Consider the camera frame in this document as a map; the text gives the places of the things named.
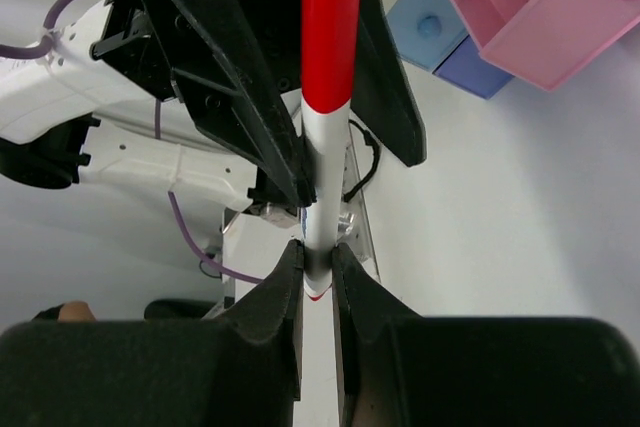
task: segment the marker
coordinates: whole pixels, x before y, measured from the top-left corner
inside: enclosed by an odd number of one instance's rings
[[[304,289],[331,286],[353,92],[360,0],[302,0],[302,126],[315,166],[317,201],[301,215]]]

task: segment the blue drawer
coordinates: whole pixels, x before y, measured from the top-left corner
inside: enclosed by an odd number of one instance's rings
[[[450,0],[398,0],[387,22],[400,57],[429,72],[468,35]]]
[[[434,74],[483,99],[493,97],[513,79],[513,75],[482,60],[471,37]]]

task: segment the red marker cap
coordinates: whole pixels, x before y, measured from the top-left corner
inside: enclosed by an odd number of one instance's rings
[[[329,288],[327,290],[325,290],[320,295],[309,295],[309,298],[314,302],[319,301],[322,297],[324,297],[324,294],[326,294],[329,291],[329,289],[331,288],[331,285],[329,286]]]
[[[360,0],[302,0],[302,95],[329,114],[351,98]]]

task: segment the blue drawer knob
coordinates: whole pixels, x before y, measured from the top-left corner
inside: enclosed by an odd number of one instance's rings
[[[418,22],[418,33],[424,39],[434,39],[442,33],[442,23],[437,15],[427,15]]]

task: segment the plastic drawer unit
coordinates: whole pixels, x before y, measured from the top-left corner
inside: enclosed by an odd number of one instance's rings
[[[488,99],[513,76],[484,62],[450,0],[398,0],[387,15],[400,57]]]
[[[545,90],[640,22],[640,0],[451,0],[492,64]]]

